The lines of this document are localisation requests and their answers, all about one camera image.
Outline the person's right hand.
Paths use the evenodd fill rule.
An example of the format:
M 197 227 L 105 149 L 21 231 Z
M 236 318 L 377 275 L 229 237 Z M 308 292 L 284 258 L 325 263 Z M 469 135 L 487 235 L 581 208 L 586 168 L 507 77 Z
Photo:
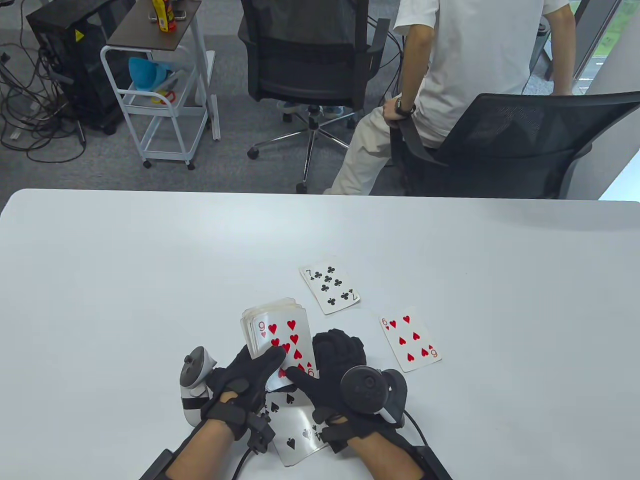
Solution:
M 385 394 L 382 380 L 367 366 L 364 345 L 343 330 L 318 333 L 311 341 L 318 377 L 297 366 L 286 368 L 286 377 L 314 407 L 313 420 L 325 424 L 321 437 L 330 444 L 365 439 L 396 429 L 378 412 Z

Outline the person's left hand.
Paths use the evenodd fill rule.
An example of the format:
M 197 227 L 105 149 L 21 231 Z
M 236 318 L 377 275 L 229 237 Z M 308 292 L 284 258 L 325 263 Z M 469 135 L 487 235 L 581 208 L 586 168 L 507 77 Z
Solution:
M 249 415 L 258 414 L 265 405 L 266 382 L 285 358 L 282 346 L 270 346 L 256 358 L 244 346 L 226 367 L 215 368 L 206 378 L 211 397 L 199 410 L 201 420 L 225 423 L 234 440 L 240 440 L 249 429 Z

